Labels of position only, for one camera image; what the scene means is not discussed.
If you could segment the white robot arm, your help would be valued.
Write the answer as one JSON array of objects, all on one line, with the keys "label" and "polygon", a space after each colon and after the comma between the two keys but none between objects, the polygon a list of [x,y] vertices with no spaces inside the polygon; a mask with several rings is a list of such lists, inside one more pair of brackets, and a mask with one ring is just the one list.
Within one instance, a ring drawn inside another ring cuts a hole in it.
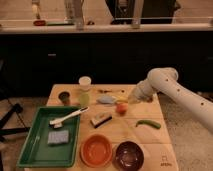
[{"label": "white robot arm", "polygon": [[175,68],[154,68],[140,81],[128,96],[130,103],[150,101],[157,92],[162,92],[183,106],[213,134],[213,102],[181,86]]}]

